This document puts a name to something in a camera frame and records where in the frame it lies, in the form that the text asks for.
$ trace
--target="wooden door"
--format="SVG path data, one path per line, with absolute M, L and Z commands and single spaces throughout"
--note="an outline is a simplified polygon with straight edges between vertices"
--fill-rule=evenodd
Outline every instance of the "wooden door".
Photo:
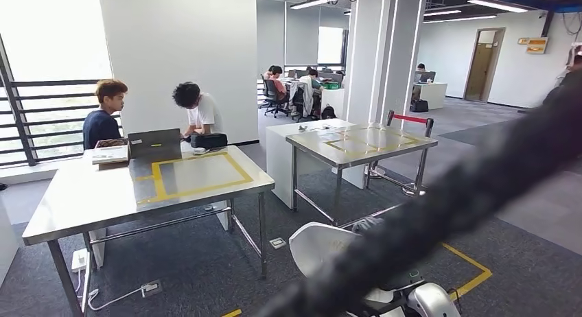
M 469 72 L 465 99 L 479 101 L 487 82 L 487 71 L 493 54 L 492 44 L 477 44 Z

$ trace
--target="computer monitor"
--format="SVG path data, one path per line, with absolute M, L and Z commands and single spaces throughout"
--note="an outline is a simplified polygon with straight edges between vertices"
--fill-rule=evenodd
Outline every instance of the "computer monitor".
M 437 73 L 434 71 L 429 71 L 429 72 L 417 71 L 415 73 L 415 82 L 428 82 L 429 79 L 431 82 L 433 82 L 434 77 L 436 75 L 437 75 Z
M 307 71 L 307 70 L 295 70 L 295 73 L 297 74 L 297 78 L 301 78 L 305 75 L 308 75 L 309 71 Z
M 319 72 L 319 78 L 331 79 L 334 82 L 337 82 L 340 86 L 342 81 L 344 80 L 344 76 L 340 75 L 339 73 L 327 73 L 327 72 Z

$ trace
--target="black bag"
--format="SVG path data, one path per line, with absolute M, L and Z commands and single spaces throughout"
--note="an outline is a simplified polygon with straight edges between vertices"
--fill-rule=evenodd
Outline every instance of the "black bag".
M 334 111 L 334 107 L 326 106 L 323 111 L 321 112 L 321 120 L 325 119 L 333 119 L 336 117 L 336 112 Z
M 428 111 L 428 102 L 423 99 L 410 101 L 410 111 L 414 113 L 425 113 Z
M 226 134 L 198 134 L 190 136 L 190 145 L 193 148 L 212 150 L 226 147 L 228 144 Z

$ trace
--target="white robot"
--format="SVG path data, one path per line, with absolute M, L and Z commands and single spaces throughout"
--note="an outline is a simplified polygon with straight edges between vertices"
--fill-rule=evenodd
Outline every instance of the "white robot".
M 289 247 L 295 264 L 309 277 L 324 261 L 341 253 L 356 236 L 359 235 L 351 231 L 310 222 L 289 238 Z M 449 294 L 437 284 L 424 281 L 416 270 L 373 290 L 360 305 L 350 307 L 348 313 L 355 317 L 461 316 Z

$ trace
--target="ceiling light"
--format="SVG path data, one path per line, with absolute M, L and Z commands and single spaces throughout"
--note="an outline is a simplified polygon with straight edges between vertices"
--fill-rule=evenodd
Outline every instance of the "ceiling light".
M 499 10 L 506 10 L 508 12 L 514 12 L 514 13 L 527 12 L 527 10 L 524 9 L 524 8 L 502 5 L 500 3 L 492 3 L 490 1 L 484 1 L 484 0 L 469 0 L 467 2 L 468 3 L 474 3 L 476 5 L 481 5 L 481 6 L 487 6 L 487 7 L 491 7 L 491 8 L 497 8 Z
M 307 8 L 315 5 L 321 5 L 322 3 L 328 3 L 330 1 L 338 1 L 338 0 L 309 0 L 304 1 L 303 3 L 296 3 L 291 6 L 292 10 L 300 10 L 301 8 Z
M 423 23 L 440 23 L 440 22 L 455 22 L 455 21 L 468 21 L 468 20 L 481 20 L 481 19 L 494 19 L 497 15 L 488 16 L 475 16 L 475 17 L 463 17 L 461 19 L 450 19 L 450 20 L 440 20 L 440 21 L 425 21 Z
M 444 10 L 442 12 L 427 13 L 424 16 L 434 16 L 434 15 L 446 15 L 446 14 L 458 14 L 460 10 Z

